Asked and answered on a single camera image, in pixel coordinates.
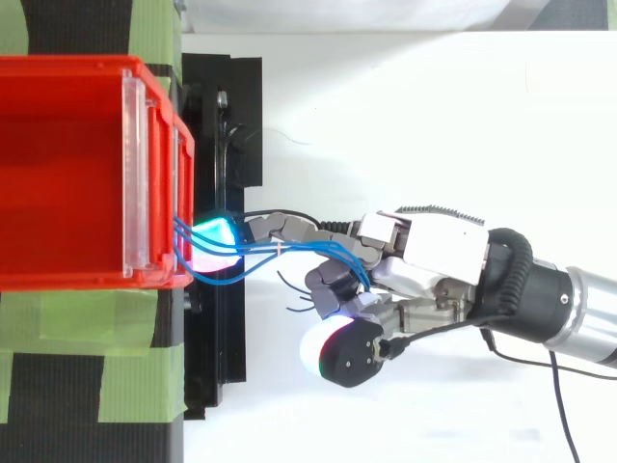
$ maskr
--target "red plastic bin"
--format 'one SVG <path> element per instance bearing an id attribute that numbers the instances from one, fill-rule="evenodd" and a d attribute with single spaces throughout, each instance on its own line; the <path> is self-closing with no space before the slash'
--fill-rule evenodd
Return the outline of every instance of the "red plastic bin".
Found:
<path id="1" fill-rule="evenodd" d="M 0 291 L 188 285 L 194 149 L 138 58 L 0 57 Z"/>

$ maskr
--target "blue wire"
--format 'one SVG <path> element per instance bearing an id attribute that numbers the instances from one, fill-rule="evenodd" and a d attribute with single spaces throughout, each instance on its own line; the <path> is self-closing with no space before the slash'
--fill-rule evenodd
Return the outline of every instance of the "blue wire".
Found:
<path id="1" fill-rule="evenodd" d="M 270 256 L 269 258 L 262 260 L 260 263 L 254 265 L 249 270 L 238 275 L 237 277 L 229 278 L 227 280 L 213 280 L 193 270 L 191 266 L 188 264 L 188 262 L 182 256 L 182 253 L 180 253 L 180 250 L 178 249 L 177 245 L 174 245 L 174 252 L 175 252 L 175 255 L 178 261 L 182 264 L 182 266 L 186 269 L 186 271 L 189 272 L 193 276 L 193 278 L 195 278 L 196 280 L 199 280 L 200 282 L 204 282 L 204 283 L 207 283 L 209 285 L 214 285 L 214 286 L 225 286 L 225 285 L 233 285 L 234 283 L 238 283 L 239 281 L 244 280 L 247 276 L 251 275 L 257 269 L 264 266 L 269 261 L 274 260 L 278 257 L 278 255 L 274 254 L 273 256 Z"/>
<path id="2" fill-rule="evenodd" d="M 200 251 L 204 251 L 205 253 L 211 254 L 212 256 L 218 256 L 218 257 L 221 257 L 221 258 L 226 258 L 228 256 L 231 256 L 231 257 L 234 257 L 234 256 L 246 256 L 248 254 L 251 254 L 251 255 L 252 254 L 271 254 L 273 252 L 276 252 L 276 250 L 269 250 L 269 251 L 251 251 L 249 253 L 237 252 L 237 251 L 235 253 L 221 253 L 220 251 L 214 251 L 213 249 L 206 248 L 205 246 L 201 245 L 200 243 L 195 242 L 193 240 L 193 238 L 191 238 L 191 236 L 189 236 L 187 233 L 185 233 L 184 231 L 182 231 L 181 229 L 179 229 L 177 227 L 174 227 L 174 231 L 176 233 L 178 233 L 180 236 L 182 236 L 184 239 L 189 241 L 193 246 L 195 246 Z"/>
<path id="3" fill-rule="evenodd" d="M 242 252 L 236 252 L 236 253 L 220 253 L 218 251 L 214 251 L 210 248 L 206 248 L 205 246 L 201 245 L 200 243 L 197 243 L 193 238 L 191 238 L 188 234 L 186 234 L 184 231 L 174 228 L 174 230 L 180 234 L 180 236 L 182 236 L 184 239 L 186 239 L 189 243 L 191 243 L 194 247 L 196 247 L 197 249 L 199 249 L 200 251 L 203 251 L 205 253 L 211 254 L 212 256 L 220 256 L 220 257 L 226 257 L 226 256 L 252 256 L 253 254 L 277 254 L 277 249 L 272 249 L 269 251 L 253 251 L 253 250 L 246 250 L 246 251 L 242 251 Z M 288 246 L 286 248 L 284 248 L 282 251 L 294 251 L 294 252 L 314 252 L 315 250 L 312 247 L 306 247 L 306 248 L 296 248 L 296 246 L 294 244 L 291 245 L 285 245 Z M 331 252 L 330 250 L 326 250 L 326 253 L 328 253 L 329 255 L 336 257 L 342 261 L 344 261 L 346 264 L 350 264 L 351 262 L 342 259 L 341 256 Z"/>
<path id="4" fill-rule="evenodd" d="M 216 251 L 213 251 L 211 249 L 208 249 L 204 246 L 202 246 L 199 243 L 196 243 L 190 236 L 188 236 L 186 233 L 184 233 L 183 231 L 181 231 L 180 229 L 176 229 L 176 231 L 183 237 L 185 238 L 190 244 L 192 244 L 193 246 L 195 246 L 197 249 L 204 251 L 205 253 L 208 254 L 212 254 L 214 256 L 246 256 L 246 255 L 251 255 L 251 254 L 274 254 L 275 251 L 254 251 L 254 252 L 243 252 L 243 253 L 217 253 Z M 314 252 L 313 249 L 307 247 L 307 248 L 301 248 L 301 249 L 296 249 L 294 248 L 294 246 L 290 246 L 287 249 L 284 249 L 282 252 L 285 253 L 287 251 L 290 252 Z M 324 254 L 327 254 L 329 256 L 332 256 L 336 259 L 341 259 L 343 260 L 345 263 L 349 264 L 350 262 L 346 261 L 345 259 L 343 259 L 341 256 L 337 255 L 336 253 L 331 252 L 330 250 L 321 250 L 321 252 L 323 252 Z M 278 256 L 278 253 L 274 254 L 271 258 L 276 258 Z M 254 267 L 252 267 L 249 271 L 245 272 L 243 274 L 243 276 L 240 277 L 235 277 L 235 278 L 239 278 L 239 280 L 241 280 L 242 278 L 246 277 L 247 275 L 249 275 L 250 273 L 252 273 L 254 271 Z M 223 283 L 222 285 L 231 285 L 232 283 L 236 283 L 239 280 L 229 280 L 228 283 Z M 211 280 L 211 279 L 207 279 L 207 282 L 204 281 L 205 283 L 208 283 L 210 281 L 220 281 L 220 280 Z"/>
<path id="5" fill-rule="evenodd" d="M 270 248 L 272 251 L 274 251 L 276 248 L 274 248 L 272 243 L 256 243 L 256 244 L 238 244 L 238 245 L 231 245 L 231 244 L 226 244 L 226 243 L 219 243 L 217 241 L 214 241 L 210 238 L 207 238 L 195 231 L 192 230 L 191 227 L 189 227 L 188 225 L 186 225 L 181 219 L 179 219 L 178 217 L 175 217 L 174 220 L 176 221 L 177 224 L 179 224 L 183 229 L 187 230 L 188 232 L 190 232 L 193 236 L 195 236 L 196 238 L 211 244 L 213 246 L 217 246 L 217 247 L 222 247 L 222 248 L 230 248 L 230 249 L 234 249 L 236 252 L 238 249 L 246 249 L 251 251 L 249 254 L 253 253 L 253 254 L 264 254 L 264 253 L 259 253 L 258 251 L 255 251 L 254 248 Z M 312 250 L 313 252 L 317 252 L 317 253 L 321 253 L 321 254 L 325 254 L 327 256 L 331 256 L 334 257 L 335 259 L 339 259 L 344 261 L 345 263 L 347 263 L 352 270 L 354 271 L 354 273 L 356 273 L 356 275 L 358 276 L 359 280 L 362 282 L 362 284 L 365 286 L 366 290 L 370 289 L 370 280 L 368 279 L 368 275 L 366 275 L 366 272 L 364 270 L 364 267 L 362 266 L 362 263 L 360 262 L 360 260 L 354 256 L 352 253 L 350 253 L 349 251 L 347 251 L 340 243 L 337 243 L 335 241 L 311 241 L 310 243 L 283 243 L 283 245 L 285 246 L 291 246 L 293 247 L 293 251 L 300 251 L 300 248 L 309 248 L 310 250 Z M 343 255 L 349 257 L 351 259 L 351 261 L 353 262 L 353 265 L 350 264 L 349 261 L 347 261 L 346 259 L 342 259 L 340 255 L 337 254 L 333 254 L 332 252 L 330 252 L 330 250 L 326 250 L 326 247 L 331 247 L 331 248 L 336 248 L 337 251 L 340 251 Z M 221 253 L 221 255 L 225 256 L 234 256 L 236 254 L 225 254 L 225 253 Z"/>

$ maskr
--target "white object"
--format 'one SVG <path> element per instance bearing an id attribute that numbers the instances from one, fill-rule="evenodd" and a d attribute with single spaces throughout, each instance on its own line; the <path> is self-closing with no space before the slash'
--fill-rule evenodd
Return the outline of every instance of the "white object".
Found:
<path id="1" fill-rule="evenodd" d="M 197 33 L 486 29 L 510 0 L 186 0 Z"/>
<path id="2" fill-rule="evenodd" d="M 317 376 L 321 376 L 319 357 L 321 350 L 331 335 L 354 321 L 353 319 L 334 315 L 314 325 L 302 338 L 300 343 L 300 358 L 305 368 Z"/>
<path id="3" fill-rule="evenodd" d="M 396 220 L 391 217 L 374 213 L 365 214 L 360 223 L 358 236 L 388 243 L 392 238 L 395 225 Z"/>
<path id="4" fill-rule="evenodd" d="M 373 280 L 409 297 L 434 297 L 433 288 L 444 275 L 406 263 L 401 258 L 387 258 L 373 269 Z"/>
<path id="5" fill-rule="evenodd" d="M 470 285 L 480 281 L 489 233 L 467 220 L 413 214 L 403 260 Z"/>

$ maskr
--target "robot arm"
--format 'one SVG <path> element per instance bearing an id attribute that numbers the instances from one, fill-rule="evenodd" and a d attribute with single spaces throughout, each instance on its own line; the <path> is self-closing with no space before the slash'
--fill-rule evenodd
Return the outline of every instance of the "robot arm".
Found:
<path id="1" fill-rule="evenodd" d="M 281 213 L 247 223 L 250 241 L 335 241 L 366 270 L 374 292 L 337 259 L 306 276 L 324 321 L 301 350 L 326 379 L 361 384 L 402 352 L 401 335 L 462 323 L 617 368 L 617 282 L 534 259 L 518 233 L 486 231 L 479 219 L 434 206 L 332 229 Z"/>

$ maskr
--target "white background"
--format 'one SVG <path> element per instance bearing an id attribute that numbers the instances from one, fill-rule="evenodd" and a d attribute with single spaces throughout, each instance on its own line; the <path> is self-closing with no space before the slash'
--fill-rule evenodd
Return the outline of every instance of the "white background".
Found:
<path id="1" fill-rule="evenodd" d="M 247 210 L 351 220 L 441 204 L 617 279 L 614 35 L 195 35 L 183 48 L 263 57 L 264 186 Z M 301 285 L 309 260 L 247 282 L 248 382 L 186 423 L 185 461 L 570 461 L 550 371 L 493 357 L 473 329 L 415 344 L 353 390 L 310 376 L 298 345 L 318 317 L 284 309 L 306 303 L 275 273 Z M 613 462 L 616 385 L 562 382 L 581 460 Z"/>
<path id="2" fill-rule="evenodd" d="M 525 30 L 549 0 L 184 0 L 197 33 Z"/>

